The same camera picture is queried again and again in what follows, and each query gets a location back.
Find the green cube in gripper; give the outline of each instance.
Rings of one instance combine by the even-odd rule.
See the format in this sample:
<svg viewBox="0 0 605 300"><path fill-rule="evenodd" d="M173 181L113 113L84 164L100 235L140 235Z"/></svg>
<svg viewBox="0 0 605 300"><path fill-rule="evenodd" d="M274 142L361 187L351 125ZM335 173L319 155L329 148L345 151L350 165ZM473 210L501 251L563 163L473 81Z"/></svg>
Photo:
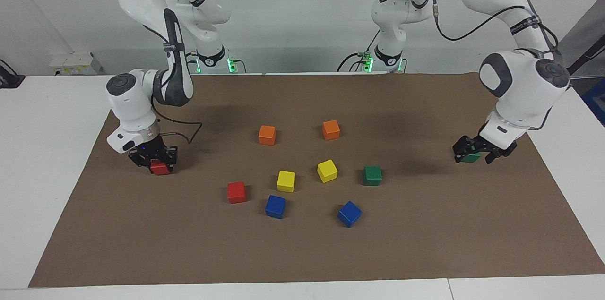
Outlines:
<svg viewBox="0 0 605 300"><path fill-rule="evenodd" d="M479 160L479 158L481 158L481 152L476 152L474 154L471 155L467 155L464 158L462 158L462 160L460 160L461 163L475 163Z"/></svg>
<svg viewBox="0 0 605 300"><path fill-rule="evenodd" d="M382 182L382 171L379 166L367 166L363 169L363 185L379 186Z"/></svg>

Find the yellow cube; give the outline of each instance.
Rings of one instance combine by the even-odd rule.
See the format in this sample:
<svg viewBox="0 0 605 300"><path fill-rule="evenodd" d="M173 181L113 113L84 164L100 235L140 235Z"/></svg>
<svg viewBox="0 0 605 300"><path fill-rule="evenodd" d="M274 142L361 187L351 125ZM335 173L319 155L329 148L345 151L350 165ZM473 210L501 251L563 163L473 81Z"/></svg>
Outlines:
<svg viewBox="0 0 605 300"><path fill-rule="evenodd" d="M294 192L294 180L296 173L280 171L277 177L277 190L281 192Z"/></svg>
<svg viewBox="0 0 605 300"><path fill-rule="evenodd" d="M320 176L321 181L326 183L337 179L338 169L337 166L334 165L334 162L332 160L328 160L318 164L317 174Z"/></svg>

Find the orange cube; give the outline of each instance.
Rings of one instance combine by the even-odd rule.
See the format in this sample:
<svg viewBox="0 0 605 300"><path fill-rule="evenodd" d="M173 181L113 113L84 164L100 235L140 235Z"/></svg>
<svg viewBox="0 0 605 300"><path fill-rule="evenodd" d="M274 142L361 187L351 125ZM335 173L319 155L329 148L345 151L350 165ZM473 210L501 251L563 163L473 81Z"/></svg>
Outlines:
<svg viewBox="0 0 605 300"><path fill-rule="evenodd" d="M337 139L340 137L340 127L338 126L338 122L335 120L325 121L324 126L322 127L322 132L324 132L324 138L326 141Z"/></svg>
<svg viewBox="0 0 605 300"><path fill-rule="evenodd" d="M261 130L259 131L259 143L262 145L275 145L276 133L275 126L261 126Z"/></svg>

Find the white table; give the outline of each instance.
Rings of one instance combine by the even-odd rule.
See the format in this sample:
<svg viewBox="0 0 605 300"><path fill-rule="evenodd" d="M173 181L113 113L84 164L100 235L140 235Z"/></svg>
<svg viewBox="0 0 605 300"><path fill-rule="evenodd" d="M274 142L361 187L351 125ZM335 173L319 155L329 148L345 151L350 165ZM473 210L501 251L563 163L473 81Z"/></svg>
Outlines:
<svg viewBox="0 0 605 300"><path fill-rule="evenodd" d="M107 80L28 77L0 91L0 299L605 299L605 275L26 289L109 112ZM530 136L604 259L605 129L570 90Z"/></svg>

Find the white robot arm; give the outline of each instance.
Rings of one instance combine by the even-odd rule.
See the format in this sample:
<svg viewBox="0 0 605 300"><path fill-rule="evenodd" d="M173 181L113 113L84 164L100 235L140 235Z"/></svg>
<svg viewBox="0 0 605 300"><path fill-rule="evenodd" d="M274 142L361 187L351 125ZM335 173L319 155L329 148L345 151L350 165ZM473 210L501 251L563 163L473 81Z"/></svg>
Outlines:
<svg viewBox="0 0 605 300"><path fill-rule="evenodd" d="M569 73L557 61L545 31L529 0L462 0L473 11L505 22L517 43L513 51L488 55L480 68L483 85L499 98L495 109L475 138L462 137L454 145L456 162L474 162L481 152L486 161L508 156L517 138L539 128L553 104L569 86ZM402 24L433 16L437 27L439 10L433 0L378 0L372 6L372 20L380 27L373 49L374 70L395 72L406 42Z"/></svg>
<svg viewBox="0 0 605 300"><path fill-rule="evenodd" d="M166 148L152 111L152 100L183 106L194 93L187 67L181 25L194 36L196 55L205 69L227 67L225 47L214 25L229 20L222 0L118 0L128 16L164 42L168 69L135 69L107 83L107 93L120 127L107 141L119 153L129 152L138 166L164 175L173 171L176 147Z"/></svg>

